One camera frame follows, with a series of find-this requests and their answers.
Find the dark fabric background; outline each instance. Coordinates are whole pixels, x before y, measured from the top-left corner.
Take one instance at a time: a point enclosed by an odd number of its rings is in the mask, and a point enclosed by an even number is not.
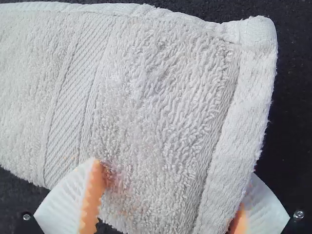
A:
[[[312,226],[312,0],[68,0],[71,3],[135,2],[168,8],[206,21],[249,16],[270,17],[276,26],[279,55],[270,123],[256,173],[292,215],[306,212]],[[48,191],[0,169],[0,233],[12,233],[18,212],[35,211]],[[104,224],[98,233],[117,234]]]

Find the screw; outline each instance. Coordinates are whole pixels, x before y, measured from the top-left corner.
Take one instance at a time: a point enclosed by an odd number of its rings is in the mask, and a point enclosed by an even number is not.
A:
[[[23,219],[24,219],[25,221],[28,221],[29,219],[31,219],[31,216],[30,216],[29,214],[24,214],[24,215],[23,215]]]
[[[295,211],[295,213],[293,213],[293,218],[295,221],[302,220],[303,217],[304,217],[304,212],[301,210],[297,210],[297,211]]]

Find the white towel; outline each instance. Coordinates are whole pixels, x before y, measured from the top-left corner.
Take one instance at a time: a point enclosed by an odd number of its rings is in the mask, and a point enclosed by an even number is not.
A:
[[[261,153],[277,41],[138,4],[0,5],[0,165],[53,188],[91,156],[129,234],[223,234]]]

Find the robotic hand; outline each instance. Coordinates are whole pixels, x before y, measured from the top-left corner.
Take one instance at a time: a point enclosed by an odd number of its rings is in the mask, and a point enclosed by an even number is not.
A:
[[[34,215],[21,214],[15,234],[93,234],[110,172],[91,158],[65,176]]]
[[[101,197],[112,183],[112,173],[105,165],[95,158],[87,160],[51,190],[34,215],[21,214],[15,234],[95,233]],[[298,213],[290,219],[273,192],[252,174],[251,185],[228,233],[280,234],[284,229],[283,234],[296,234],[300,233],[297,226],[302,217]]]

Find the towel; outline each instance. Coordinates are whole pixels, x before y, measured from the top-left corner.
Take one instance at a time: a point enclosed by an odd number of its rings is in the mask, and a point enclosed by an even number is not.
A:
[[[273,22],[138,4],[0,5],[0,165],[52,189],[90,157],[129,234],[223,234],[261,154]]]

